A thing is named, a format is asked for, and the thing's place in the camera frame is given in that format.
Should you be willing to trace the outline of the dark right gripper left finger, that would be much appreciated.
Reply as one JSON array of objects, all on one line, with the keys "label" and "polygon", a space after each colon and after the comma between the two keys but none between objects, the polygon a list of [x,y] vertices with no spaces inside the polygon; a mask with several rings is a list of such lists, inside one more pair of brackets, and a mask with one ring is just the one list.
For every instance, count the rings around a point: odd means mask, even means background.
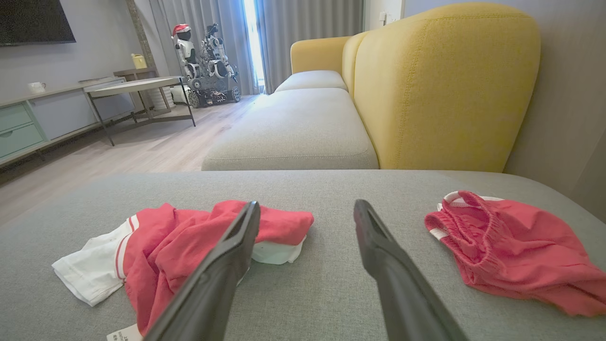
[{"label": "dark right gripper left finger", "polygon": [[223,341],[236,287],[251,266],[259,222],[260,205],[246,203],[144,341]]}]

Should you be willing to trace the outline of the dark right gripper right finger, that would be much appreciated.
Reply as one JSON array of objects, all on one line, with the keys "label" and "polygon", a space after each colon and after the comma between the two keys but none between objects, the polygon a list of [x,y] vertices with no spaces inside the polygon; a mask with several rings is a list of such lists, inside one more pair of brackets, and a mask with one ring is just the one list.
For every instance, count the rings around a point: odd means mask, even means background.
[{"label": "dark right gripper right finger", "polygon": [[468,341],[365,199],[355,201],[354,221],[362,264],[376,281],[389,341]]}]

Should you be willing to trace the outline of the red white jersey shirt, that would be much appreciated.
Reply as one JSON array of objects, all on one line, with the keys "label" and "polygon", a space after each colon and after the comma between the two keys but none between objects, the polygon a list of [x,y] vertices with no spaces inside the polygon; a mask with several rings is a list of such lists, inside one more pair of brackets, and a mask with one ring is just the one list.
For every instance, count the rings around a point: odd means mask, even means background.
[{"label": "red white jersey shirt", "polygon": [[164,204],[128,218],[114,231],[89,239],[52,268],[79,300],[95,306],[125,286],[137,324],[109,341],[140,341],[244,207],[229,200],[212,211]]}]

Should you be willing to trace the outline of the red shorts white trim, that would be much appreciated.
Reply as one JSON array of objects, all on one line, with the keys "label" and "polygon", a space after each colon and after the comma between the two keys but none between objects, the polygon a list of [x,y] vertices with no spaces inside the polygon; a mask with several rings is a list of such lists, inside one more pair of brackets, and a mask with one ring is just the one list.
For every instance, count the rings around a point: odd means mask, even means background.
[{"label": "red shorts white trim", "polygon": [[537,207],[469,191],[446,195],[424,218],[479,291],[552,304],[567,315],[606,315],[606,272],[573,229]]}]

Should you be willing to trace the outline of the large grey sofa ottoman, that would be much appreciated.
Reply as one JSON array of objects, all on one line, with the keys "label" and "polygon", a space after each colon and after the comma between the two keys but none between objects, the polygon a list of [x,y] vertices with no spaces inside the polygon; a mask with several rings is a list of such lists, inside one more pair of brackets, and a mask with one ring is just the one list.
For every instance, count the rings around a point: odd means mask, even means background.
[{"label": "large grey sofa ottoman", "polygon": [[536,181],[489,172],[269,170],[121,174],[55,198],[0,227],[0,341],[105,341],[135,323],[124,289],[91,308],[52,263],[136,212],[170,203],[208,211],[226,199],[308,211],[315,222],[292,264],[254,262],[234,296],[225,340],[387,339],[376,283],[362,266],[354,202],[366,199],[473,341],[606,341],[606,316],[493,296],[461,281],[424,226],[446,194],[512,199],[564,220],[606,272],[606,224]]}]

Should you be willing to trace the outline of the white ribbed pot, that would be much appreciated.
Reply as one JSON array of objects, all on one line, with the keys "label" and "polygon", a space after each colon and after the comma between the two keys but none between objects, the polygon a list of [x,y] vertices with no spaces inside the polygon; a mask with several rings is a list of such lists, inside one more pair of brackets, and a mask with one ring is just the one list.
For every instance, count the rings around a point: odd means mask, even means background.
[{"label": "white ribbed pot", "polygon": [[171,87],[158,87],[144,90],[143,93],[146,95],[147,104],[150,107],[153,106],[154,110],[173,109],[176,106],[173,101]]}]

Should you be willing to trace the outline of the yellow sofa backrest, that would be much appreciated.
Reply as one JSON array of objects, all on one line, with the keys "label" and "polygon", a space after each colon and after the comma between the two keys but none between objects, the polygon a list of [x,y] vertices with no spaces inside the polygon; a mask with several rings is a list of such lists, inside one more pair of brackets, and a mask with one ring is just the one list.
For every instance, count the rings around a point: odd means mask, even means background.
[{"label": "yellow sofa backrest", "polygon": [[535,19],[497,3],[436,7],[367,32],[353,101],[379,168],[502,173],[540,54]]}]

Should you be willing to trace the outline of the grey wheeled robot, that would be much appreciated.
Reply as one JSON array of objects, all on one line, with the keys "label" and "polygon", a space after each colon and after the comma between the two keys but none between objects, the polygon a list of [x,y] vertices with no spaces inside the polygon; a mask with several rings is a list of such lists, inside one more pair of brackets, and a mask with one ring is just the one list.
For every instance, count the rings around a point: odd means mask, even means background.
[{"label": "grey wheeled robot", "polygon": [[206,35],[201,41],[203,51],[198,58],[201,71],[198,76],[188,81],[188,100],[194,108],[228,102],[238,103],[241,99],[240,89],[230,86],[230,81],[238,82],[239,73],[236,66],[229,63],[224,41],[216,36],[218,32],[217,23],[206,27]]}]

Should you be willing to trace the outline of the small grey sofa seat cushion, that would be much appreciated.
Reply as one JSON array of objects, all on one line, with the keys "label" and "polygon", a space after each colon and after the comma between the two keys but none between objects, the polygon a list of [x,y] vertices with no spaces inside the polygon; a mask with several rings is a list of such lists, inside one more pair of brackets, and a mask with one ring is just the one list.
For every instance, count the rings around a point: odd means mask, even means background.
[{"label": "small grey sofa seat cushion", "polygon": [[337,88],[348,91],[344,80],[336,71],[306,71],[290,75],[275,89],[275,92],[323,88]]}]

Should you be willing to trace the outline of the wooden side table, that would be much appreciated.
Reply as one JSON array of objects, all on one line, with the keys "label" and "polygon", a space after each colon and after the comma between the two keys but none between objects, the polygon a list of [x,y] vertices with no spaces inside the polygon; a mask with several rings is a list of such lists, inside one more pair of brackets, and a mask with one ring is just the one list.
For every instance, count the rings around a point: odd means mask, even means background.
[{"label": "wooden side table", "polygon": [[[116,71],[113,72],[114,76],[123,77],[125,81],[136,81],[150,78],[158,78],[158,72],[156,68],[147,67],[146,69],[128,69],[126,71]],[[134,92],[131,94],[131,97],[138,104],[136,106],[141,106],[138,108],[138,111],[149,109],[154,111],[154,115],[166,114],[170,112],[170,109],[167,108],[165,110],[154,110],[153,106],[149,106],[147,104],[146,95],[141,91],[141,96],[139,96],[138,92]]]}]

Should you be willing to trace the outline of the long low tv cabinet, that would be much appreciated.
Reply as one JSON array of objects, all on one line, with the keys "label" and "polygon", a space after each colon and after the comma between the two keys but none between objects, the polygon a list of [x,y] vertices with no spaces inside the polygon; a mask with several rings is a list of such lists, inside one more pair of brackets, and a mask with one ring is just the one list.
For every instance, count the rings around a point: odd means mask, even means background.
[{"label": "long low tv cabinet", "polygon": [[100,126],[94,112],[108,123],[135,111],[129,93],[90,101],[88,92],[125,82],[110,76],[63,90],[46,91],[0,102],[0,168],[54,143]]}]

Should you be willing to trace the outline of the white humanoid robot santa hat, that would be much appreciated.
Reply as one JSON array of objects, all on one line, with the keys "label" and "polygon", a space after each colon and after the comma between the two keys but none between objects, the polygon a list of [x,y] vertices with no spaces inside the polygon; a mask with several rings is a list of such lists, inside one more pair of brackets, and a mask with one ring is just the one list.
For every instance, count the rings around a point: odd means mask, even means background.
[{"label": "white humanoid robot santa hat", "polygon": [[171,38],[184,77],[188,80],[201,78],[201,67],[196,56],[194,43],[191,41],[191,27],[188,24],[174,26]]}]

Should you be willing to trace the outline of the indoor tree trunk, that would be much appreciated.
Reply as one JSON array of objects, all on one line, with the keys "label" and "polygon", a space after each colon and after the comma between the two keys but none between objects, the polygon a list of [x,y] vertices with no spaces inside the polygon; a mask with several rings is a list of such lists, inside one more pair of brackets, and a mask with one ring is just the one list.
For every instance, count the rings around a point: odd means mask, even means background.
[{"label": "indoor tree trunk", "polygon": [[128,12],[130,13],[132,23],[134,24],[139,45],[141,46],[143,57],[145,58],[147,66],[155,68],[156,64],[154,62],[153,54],[149,45],[149,41],[147,39],[147,35],[145,34],[143,23],[141,21],[141,18],[139,17],[139,11],[138,7],[136,6],[135,0],[125,0],[125,2],[127,4]]}]

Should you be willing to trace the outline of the grey curtain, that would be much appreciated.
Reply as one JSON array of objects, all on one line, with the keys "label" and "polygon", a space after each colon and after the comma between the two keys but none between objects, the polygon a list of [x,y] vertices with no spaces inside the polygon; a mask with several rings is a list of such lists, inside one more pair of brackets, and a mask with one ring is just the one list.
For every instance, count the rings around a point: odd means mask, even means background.
[{"label": "grey curtain", "polygon": [[362,32],[364,0],[255,0],[266,93],[292,75],[291,46]]},{"label": "grey curtain", "polygon": [[203,48],[200,42],[206,35],[206,28],[216,23],[219,30],[217,35],[223,39],[229,63],[239,73],[237,79],[242,94],[259,94],[243,0],[150,0],[150,5],[169,75],[182,74],[171,39],[174,26],[188,24],[196,51],[201,52]]}]

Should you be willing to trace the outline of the black television screen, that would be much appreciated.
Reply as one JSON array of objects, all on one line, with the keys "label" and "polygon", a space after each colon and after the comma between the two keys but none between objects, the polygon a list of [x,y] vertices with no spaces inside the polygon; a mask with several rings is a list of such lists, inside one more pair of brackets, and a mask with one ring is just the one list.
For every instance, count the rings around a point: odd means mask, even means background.
[{"label": "black television screen", "polygon": [[60,0],[0,0],[0,46],[75,42]]}]

